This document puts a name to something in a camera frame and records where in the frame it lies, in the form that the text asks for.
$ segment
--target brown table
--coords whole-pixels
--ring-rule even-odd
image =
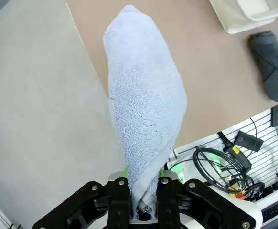
[[[182,76],[188,107],[176,147],[214,134],[276,103],[264,94],[258,68],[246,46],[250,34],[270,25],[229,35],[209,0],[67,0],[96,73],[108,93],[108,65],[102,37],[127,4],[151,16]]]

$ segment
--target microfiber cloth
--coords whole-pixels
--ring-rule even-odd
[[[272,31],[254,35],[249,40],[249,48],[262,75],[267,96],[278,102],[278,42]]]
[[[187,97],[169,48],[147,15],[125,6],[103,36],[111,118],[137,208],[156,213],[158,174],[174,146]]]

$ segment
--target dark gray cloth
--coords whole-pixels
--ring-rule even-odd
[[[272,31],[253,35],[249,48],[262,75],[267,96],[278,102],[278,42]]]

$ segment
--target light blue towel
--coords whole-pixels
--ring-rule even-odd
[[[113,124],[124,149],[132,210],[155,218],[159,170],[174,146],[187,97],[169,48],[154,21],[126,6],[103,42]]]

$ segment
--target black keyboard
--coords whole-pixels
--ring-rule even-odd
[[[277,215],[278,215],[278,201],[262,210],[264,223],[274,218]]]

